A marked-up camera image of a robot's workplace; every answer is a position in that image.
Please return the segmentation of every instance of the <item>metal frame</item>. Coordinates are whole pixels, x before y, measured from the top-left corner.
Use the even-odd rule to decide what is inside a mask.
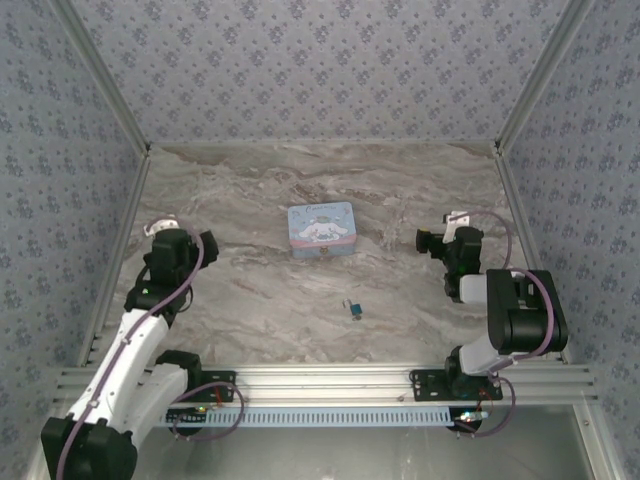
[[[252,407],[437,407],[468,406],[473,402],[415,402],[409,372],[442,365],[415,364],[299,364],[203,367],[233,370],[236,384]],[[60,372],[54,403],[77,399],[95,374],[94,368],[67,368]],[[522,363],[504,371],[512,381],[519,405],[574,405],[596,402],[594,375],[586,365],[559,360]],[[496,405],[509,405],[509,392]],[[184,402],[176,407],[196,406]]]
[[[129,191],[129,197],[125,205],[124,213],[120,219],[120,226],[115,238],[115,244],[111,256],[109,257],[109,264],[107,265],[107,271],[105,277],[100,285],[98,291],[98,297],[96,303],[93,306],[91,317],[89,318],[89,324],[87,331],[85,332],[84,341],[80,347],[80,354],[78,355],[78,361],[76,365],[83,367],[89,360],[94,342],[97,338],[98,332],[102,330],[104,322],[109,313],[109,307],[113,299],[113,294],[116,291],[116,285],[118,283],[118,277],[120,276],[120,269],[122,268],[122,262],[124,260],[125,250],[129,243],[129,235],[131,234],[131,228],[133,227],[133,221],[138,211],[138,203],[142,196],[142,190],[144,189],[145,180],[147,178],[147,172],[149,171],[149,155],[147,152],[143,155],[136,171],[136,176]]]
[[[501,153],[509,151],[518,133],[529,119],[533,107],[546,88],[553,72],[564,57],[594,0],[569,0],[547,41],[516,104],[509,113],[496,141]]]
[[[142,130],[118,89],[107,64],[102,60],[98,49],[93,44],[91,36],[75,7],[70,0],[49,0],[49,4],[60,23],[62,23],[62,28],[66,32],[69,41],[76,48],[87,70],[91,73],[102,96],[111,107],[131,145],[133,145],[138,154],[143,154],[147,150],[148,144]]]

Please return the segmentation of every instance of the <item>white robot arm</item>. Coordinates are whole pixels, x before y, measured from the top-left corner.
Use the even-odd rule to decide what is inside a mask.
[[[193,300],[196,272],[217,259],[211,232],[198,236],[188,230],[174,218],[145,227],[145,234],[155,235],[152,251],[127,295],[106,357],[67,416],[49,418],[42,429],[52,478],[130,479],[137,449],[158,419],[187,389],[200,386],[200,359],[187,352],[165,352],[145,375],[189,292]]]

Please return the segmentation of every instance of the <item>black mounting bracket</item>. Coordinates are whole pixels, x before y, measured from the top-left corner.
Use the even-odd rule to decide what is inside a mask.
[[[409,374],[413,399],[416,402],[449,402],[486,400],[480,392],[486,391],[493,400],[502,400],[502,389],[495,387],[487,377],[467,376],[464,392],[452,387],[444,369],[413,370]]]
[[[204,370],[200,373],[200,384],[205,385],[213,382],[227,382],[236,384],[237,373],[232,370]],[[190,397],[188,402],[201,403],[203,407],[212,403],[231,403],[233,402],[233,390],[229,388],[212,388],[203,390]],[[206,411],[199,411],[196,408],[170,408],[165,414],[165,421],[173,424],[176,419],[182,415],[180,423],[182,427],[177,428],[177,432],[184,436],[191,436],[198,433],[201,429],[198,427],[189,427],[190,423],[202,424],[207,419]]]

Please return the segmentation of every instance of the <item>wall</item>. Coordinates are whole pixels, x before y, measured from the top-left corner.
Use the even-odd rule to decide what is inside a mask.
[[[46,1],[3,0],[0,18],[0,478],[19,478],[138,159]]]
[[[640,478],[640,5],[597,0],[509,154],[577,361]]]
[[[77,0],[148,140],[492,139],[566,0]]]

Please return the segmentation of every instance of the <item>gray marble tabletop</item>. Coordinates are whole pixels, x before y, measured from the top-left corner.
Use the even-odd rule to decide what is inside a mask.
[[[486,331],[486,314],[445,296],[444,267],[418,255],[416,229],[444,231],[444,213],[475,208],[512,223],[488,152],[401,143],[153,148],[106,331],[151,247],[142,225],[171,213],[211,229],[220,258],[197,276],[193,305],[159,352],[196,352],[205,364],[441,363]],[[293,259],[288,207],[337,201],[353,204],[356,253]],[[485,232],[483,268],[502,266],[504,229],[490,217],[472,225]],[[525,265],[517,240],[512,264]],[[361,304],[361,321],[343,308],[346,298]]]

